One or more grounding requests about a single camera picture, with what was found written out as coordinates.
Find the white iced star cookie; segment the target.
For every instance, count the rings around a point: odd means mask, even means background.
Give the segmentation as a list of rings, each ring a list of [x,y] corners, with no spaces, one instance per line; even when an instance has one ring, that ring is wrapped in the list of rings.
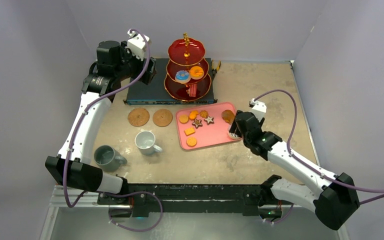
[[[214,124],[214,117],[212,116],[207,116],[204,121],[206,122],[207,125]]]

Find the blue frosted donut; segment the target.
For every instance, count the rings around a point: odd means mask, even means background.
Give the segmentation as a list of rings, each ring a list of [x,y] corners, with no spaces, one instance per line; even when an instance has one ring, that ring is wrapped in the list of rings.
[[[187,71],[187,70],[179,70],[175,74],[174,80],[178,83],[186,84],[191,80],[191,75],[190,75],[189,71]]]

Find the red three-tier cake stand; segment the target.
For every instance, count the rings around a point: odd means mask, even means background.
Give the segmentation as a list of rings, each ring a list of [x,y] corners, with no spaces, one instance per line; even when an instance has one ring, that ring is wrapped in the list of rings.
[[[166,66],[166,75],[170,77],[176,84],[182,84],[186,86],[186,92],[180,94],[187,94],[186,99],[191,100],[196,97],[190,97],[188,95],[188,85],[198,84],[209,76],[210,64],[205,59],[206,49],[204,44],[188,35],[183,33],[182,37],[174,40],[167,50],[169,62]],[[200,66],[204,69],[204,76],[201,79],[191,79],[188,83],[179,83],[175,81],[175,75],[178,71],[189,71],[191,67]]]

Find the brown centred star cookie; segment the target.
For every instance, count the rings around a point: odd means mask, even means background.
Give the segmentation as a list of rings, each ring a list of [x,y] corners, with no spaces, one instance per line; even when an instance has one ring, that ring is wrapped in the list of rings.
[[[198,129],[199,127],[202,127],[203,124],[202,124],[202,120],[201,119],[194,119],[193,122],[192,122],[192,125]]]

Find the pink layered cake slice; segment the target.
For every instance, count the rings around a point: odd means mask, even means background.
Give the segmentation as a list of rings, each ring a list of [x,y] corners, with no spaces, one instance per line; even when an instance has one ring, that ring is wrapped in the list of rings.
[[[198,85],[196,83],[188,85],[188,96],[191,98],[195,98],[197,96]]]

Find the woven rattan coaster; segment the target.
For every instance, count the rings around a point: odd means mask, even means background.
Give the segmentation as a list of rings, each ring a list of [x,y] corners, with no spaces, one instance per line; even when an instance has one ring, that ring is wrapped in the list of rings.
[[[150,119],[148,110],[143,107],[134,108],[127,116],[128,122],[134,127],[144,126]]]
[[[165,108],[157,110],[152,117],[153,123],[158,127],[167,127],[172,122],[172,120],[172,112]]]

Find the pink serving tray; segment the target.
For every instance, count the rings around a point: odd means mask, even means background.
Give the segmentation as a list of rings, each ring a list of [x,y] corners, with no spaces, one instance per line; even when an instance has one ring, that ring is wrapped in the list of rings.
[[[191,111],[203,111],[206,110],[209,113],[209,116],[214,117],[213,124],[207,124],[200,115],[197,116],[198,119],[202,120],[202,125],[199,128],[195,128],[192,125],[192,121],[189,120],[188,123],[182,124],[179,122],[179,117],[181,115],[188,115]],[[176,128],[178,133],[179,144],[184,150],[195,150],[199,148],[211,147],[215,145],[237,142],[238,140],[233,140],[228,136],[230,125],[222,119],[222,112],[224,110],[231,110],[234,113],[236,112],[236,107],[231,102],[219,102],[214,104],[207,104],[201,106],[194,106],[189,108],[183,108],[178,110],[174,114]],[[195,128],[195,133],[186,136],[184,130],[187,128]],[[195,137],[197,139],[197,144],[194,147],[187,146],[187,138]]]

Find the white chocolate donut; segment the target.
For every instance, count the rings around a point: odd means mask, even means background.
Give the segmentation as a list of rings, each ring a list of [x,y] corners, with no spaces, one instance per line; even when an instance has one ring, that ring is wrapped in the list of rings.
[[[235,134],[234,132],[228,132],[228,136],[232,139],[232,140],[239,140],[241,139],[241,137],[237,134]]]

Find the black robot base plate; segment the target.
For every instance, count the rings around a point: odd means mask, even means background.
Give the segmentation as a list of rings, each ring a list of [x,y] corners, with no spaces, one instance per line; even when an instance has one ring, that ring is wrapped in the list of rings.
[[[129,183],[118,197],[98,196],[99,205],[127,207],[132,217],[150,213],[218,213],[278,220],[287,201],[277,200],[263,184]]]

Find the square yellow biscuit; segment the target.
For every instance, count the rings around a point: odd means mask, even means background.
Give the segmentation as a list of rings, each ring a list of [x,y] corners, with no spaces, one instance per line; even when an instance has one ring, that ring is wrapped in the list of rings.
[[[186,136],[190,136],[190,135],[192,135],[192,134],[194,134],[196,131],[195,131],[195,128],[194,127],[189,127],[189,128],[186,128],[185,130],[184,130],[184,134],[186,135]]]

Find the round biscuit near fish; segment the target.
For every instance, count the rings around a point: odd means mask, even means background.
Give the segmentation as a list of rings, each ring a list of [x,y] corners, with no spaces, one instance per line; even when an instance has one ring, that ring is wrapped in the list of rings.
[[[188,115],[181,115],[178,120],[181,124],[187,124],[190,119]]]

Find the round biscuit tray corner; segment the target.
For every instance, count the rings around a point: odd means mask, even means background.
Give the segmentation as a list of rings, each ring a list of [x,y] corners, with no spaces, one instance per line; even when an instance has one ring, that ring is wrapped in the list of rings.
[[[190,136],[186,139],[186,144],[189,147],[195,147],[197,143],[198,143],[197,139],[193,136]]]

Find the yellow frosted donut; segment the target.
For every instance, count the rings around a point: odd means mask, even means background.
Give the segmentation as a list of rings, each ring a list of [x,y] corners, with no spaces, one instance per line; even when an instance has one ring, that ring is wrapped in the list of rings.
[[[202,67],[196,65],[190,68],[189,75],[192,80],[199,80],[204,77],[205,71]]]

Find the orange fish shaped cake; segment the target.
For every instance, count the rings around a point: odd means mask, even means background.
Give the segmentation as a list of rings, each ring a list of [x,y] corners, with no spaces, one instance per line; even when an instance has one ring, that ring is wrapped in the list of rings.
[[[197,110],[192,110],[190,113],[189,113],[189,119],[191,121],[194,121],[198,116],[200,115],[200,112],[197,111]]]

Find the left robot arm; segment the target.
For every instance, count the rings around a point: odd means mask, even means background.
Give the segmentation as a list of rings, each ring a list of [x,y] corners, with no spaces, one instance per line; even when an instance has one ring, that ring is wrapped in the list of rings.
[[[149,84],[155,75],[156,60],[150,54],[148,40],[100,42],[97,60],[83,81],[80,104],[71,130],[56,156],[48,156],[45,167],[62,186],[67,205],[72,208],[69,189],[85,193],[108,193],[118,205],[126,203],[129,191],[123,177],[105,173],[91,165],[93,146],[114,96],[139,81]]]

